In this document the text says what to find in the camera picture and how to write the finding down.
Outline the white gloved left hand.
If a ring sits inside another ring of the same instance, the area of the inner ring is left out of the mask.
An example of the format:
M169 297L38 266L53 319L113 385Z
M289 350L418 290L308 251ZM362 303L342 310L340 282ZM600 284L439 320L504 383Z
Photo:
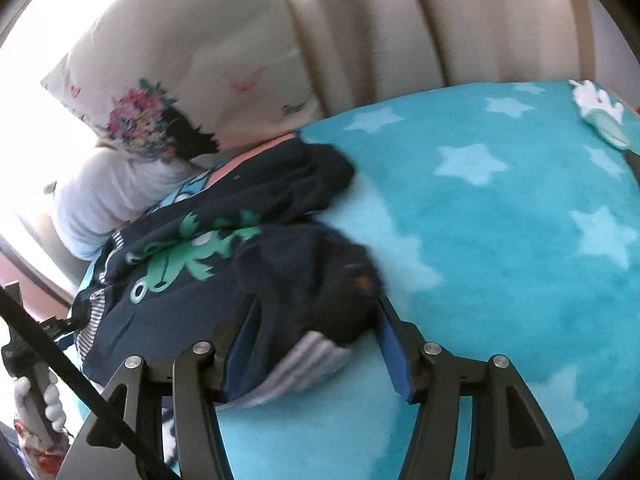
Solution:
M44 402L43 414L40 415L36 408L27 405L27 398L32 393L32 383L26 376L14 380L13 391L17 419L32 434L40 439L47 437L48 429L52 429L57 434L62 434L66 423L66 415L60 400L60 390L58 390L58 378L48 370L46 388L42 390L42 400Z

